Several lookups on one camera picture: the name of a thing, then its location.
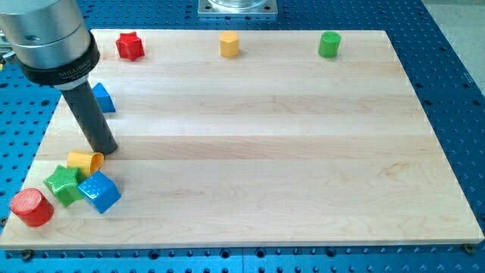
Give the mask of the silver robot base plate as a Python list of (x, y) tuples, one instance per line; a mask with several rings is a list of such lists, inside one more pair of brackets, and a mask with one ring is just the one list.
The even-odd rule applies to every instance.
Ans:
[(199, 0), (198, 13), (222, 14), (277, 14), (276, 0)]

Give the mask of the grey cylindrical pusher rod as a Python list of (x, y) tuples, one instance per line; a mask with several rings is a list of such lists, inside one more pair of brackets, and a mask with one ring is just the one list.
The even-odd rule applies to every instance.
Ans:
[(60, 91), (92, 150), (104, 155), (114, 152), (117, 144), (89, 82), (67, 83)]

